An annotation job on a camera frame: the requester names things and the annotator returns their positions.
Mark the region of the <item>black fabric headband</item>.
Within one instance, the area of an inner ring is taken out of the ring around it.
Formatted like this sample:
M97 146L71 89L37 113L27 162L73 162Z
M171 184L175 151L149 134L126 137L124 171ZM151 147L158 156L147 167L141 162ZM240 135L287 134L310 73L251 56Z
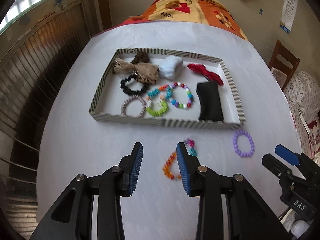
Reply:
M200 116L202 121L223 121L218 84L216 81L198 83L196 93L200 102Z

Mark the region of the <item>red satin bow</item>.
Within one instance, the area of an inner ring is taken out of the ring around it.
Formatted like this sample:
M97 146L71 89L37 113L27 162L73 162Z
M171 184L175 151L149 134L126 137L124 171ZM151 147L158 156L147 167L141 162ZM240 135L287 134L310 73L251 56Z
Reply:
M187 68L197 74L203 75L208 81L216 81L218 85L224 85L220 75L216 74L215 72L210 72L203 64L191 63L187 65Z

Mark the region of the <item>white fluffy scrunchie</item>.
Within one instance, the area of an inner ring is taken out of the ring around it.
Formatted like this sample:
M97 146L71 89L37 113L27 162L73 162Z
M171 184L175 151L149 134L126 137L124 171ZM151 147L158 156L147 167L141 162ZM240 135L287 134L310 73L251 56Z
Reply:
M174 80L181 72L183 60L180 56L167 56L159 65L159 77Z

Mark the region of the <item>dark brown scrunchie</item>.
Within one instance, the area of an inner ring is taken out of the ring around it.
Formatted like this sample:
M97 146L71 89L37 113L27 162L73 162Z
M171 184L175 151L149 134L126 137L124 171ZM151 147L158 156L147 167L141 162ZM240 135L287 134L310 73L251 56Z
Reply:
M150 62L150 58L148 54L141 50L135 55L134 59L131 61L132 64L149 63L149 62Z

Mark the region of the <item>white table cover cloth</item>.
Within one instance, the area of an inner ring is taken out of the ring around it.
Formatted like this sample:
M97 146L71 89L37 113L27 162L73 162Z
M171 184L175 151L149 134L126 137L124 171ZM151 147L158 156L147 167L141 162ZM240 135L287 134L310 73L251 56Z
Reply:
M233 131L196 130L97 122L88 110L110 59L119 48L165 48L221 58L244 109L244 129L255 152L233 150ZM162 166L178 142L195 141L199 161L218 174L242 174L276 215L286 209L277 178L263 167L263 155L282 144L300 152L287 100L253 45L232 33L187 22L124 25L88 42L69 71L48 116L37 169L37 220L77 174L95 176L117 165L135 142L144 148L137 187L121 199L126 239L194 239L199 200L180 181L165 178Z

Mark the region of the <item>floral bedding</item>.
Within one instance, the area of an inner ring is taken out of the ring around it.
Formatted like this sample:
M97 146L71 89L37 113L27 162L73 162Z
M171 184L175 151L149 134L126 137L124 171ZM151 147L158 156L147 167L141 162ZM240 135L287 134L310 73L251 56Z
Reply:
M284 89L302 152L309 158L319 153L319 84L305 71L296 72Z

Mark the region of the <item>striped black white box tray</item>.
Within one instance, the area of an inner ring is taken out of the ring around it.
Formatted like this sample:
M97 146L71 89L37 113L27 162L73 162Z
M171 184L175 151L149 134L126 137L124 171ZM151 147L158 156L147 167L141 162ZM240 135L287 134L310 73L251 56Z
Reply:
M170 55L180 56L183 60L182 70L174 81L159 78L141 95L148 108L144 115L140 115L142 104L139 101L131 102L130 96L121 88L121 84L125 84L133 91L140 91L142 85L130 74L116 74L113 71L117 60L130 62L140 50L148 54L151 64L160 65ZM206 79L187 68L191 63L203 64L210 72L220 75L224 83L218 86L223 121L199 120L200 102L196 87ZM193 129L237 129L246 123L239 93L222 59L156 48L117 49L100 79L89 114L97 121Z

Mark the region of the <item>wooden chair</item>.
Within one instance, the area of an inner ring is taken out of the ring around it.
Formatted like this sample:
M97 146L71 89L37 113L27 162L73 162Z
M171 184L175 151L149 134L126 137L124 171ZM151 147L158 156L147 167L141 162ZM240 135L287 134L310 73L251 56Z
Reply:
M268 68L276 79L281 90L284 90L295 73L300 59L293 55L283 44L277 40Z

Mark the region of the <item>orange patterned love blanket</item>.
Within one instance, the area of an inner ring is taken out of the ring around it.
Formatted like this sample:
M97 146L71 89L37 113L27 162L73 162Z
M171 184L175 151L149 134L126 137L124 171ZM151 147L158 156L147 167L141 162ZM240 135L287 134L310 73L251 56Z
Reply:
M128 18L121 25L152 21L199 23L248 40L229 10L218 0L156 0L144 13Z

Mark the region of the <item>wall calendar poster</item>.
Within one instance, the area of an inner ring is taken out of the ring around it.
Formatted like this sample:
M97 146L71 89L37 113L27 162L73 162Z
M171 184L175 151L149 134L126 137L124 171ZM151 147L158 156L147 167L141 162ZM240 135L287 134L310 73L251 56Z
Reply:
M280 28L289 34L291 32L298 6L298 0L284 0L280 18Z

